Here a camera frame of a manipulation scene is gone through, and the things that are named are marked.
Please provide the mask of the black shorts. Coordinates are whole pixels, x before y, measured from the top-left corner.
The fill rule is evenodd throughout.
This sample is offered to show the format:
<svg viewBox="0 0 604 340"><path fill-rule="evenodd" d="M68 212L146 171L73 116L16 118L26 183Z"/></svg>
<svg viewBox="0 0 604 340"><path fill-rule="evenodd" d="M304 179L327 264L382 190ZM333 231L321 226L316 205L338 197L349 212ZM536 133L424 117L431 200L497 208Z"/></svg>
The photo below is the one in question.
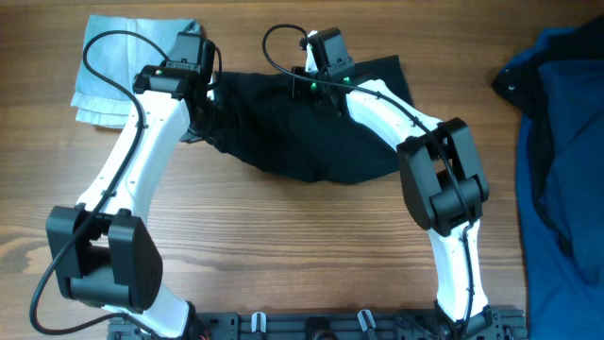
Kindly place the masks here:
<svg viewBox="0 0 604 340"><path fill-rule="evenodd" d="M291 77L225 72L199 134L261 171L306 182L356 184L398 169L395 151L346 112L292 99Z"/></svg>

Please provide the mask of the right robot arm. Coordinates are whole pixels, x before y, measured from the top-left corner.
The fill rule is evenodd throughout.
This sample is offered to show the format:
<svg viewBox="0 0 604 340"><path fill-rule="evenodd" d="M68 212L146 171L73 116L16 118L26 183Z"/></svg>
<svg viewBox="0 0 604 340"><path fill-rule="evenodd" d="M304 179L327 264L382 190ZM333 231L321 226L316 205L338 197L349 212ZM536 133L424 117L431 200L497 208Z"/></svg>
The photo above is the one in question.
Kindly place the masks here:
<svg viewBox="0 0 604 340"><path fill-rule="evenodd" d="M337 28L304 32L307 94L341 104L397 153L403 198L426 230L437 270L436 331L441 339L470 339L487 327L488 299L481 285L478 229L488 184L469 127L425 115L386 82L357 72Z"/></svg>

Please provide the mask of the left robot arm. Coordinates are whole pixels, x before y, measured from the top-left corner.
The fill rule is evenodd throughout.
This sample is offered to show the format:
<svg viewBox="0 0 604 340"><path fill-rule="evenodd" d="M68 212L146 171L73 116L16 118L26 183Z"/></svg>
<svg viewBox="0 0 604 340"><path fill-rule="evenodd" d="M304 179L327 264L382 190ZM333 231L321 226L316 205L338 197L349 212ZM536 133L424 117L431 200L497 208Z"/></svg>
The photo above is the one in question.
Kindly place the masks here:
<svg viewBox="0 0 604 340"><path fill-rule="evenodd" d="M61 295L106 310L147 339L209 339L193 305L163 283L163 261L146 223L154 193L180 142L206 135L220 66L215 44L180 32L159 65L147 65L131 89L130 116L101 172L73 207L56 206L46 220L52 262L29 309L35 330L51 334L37 311L55 277Z"/></svg>

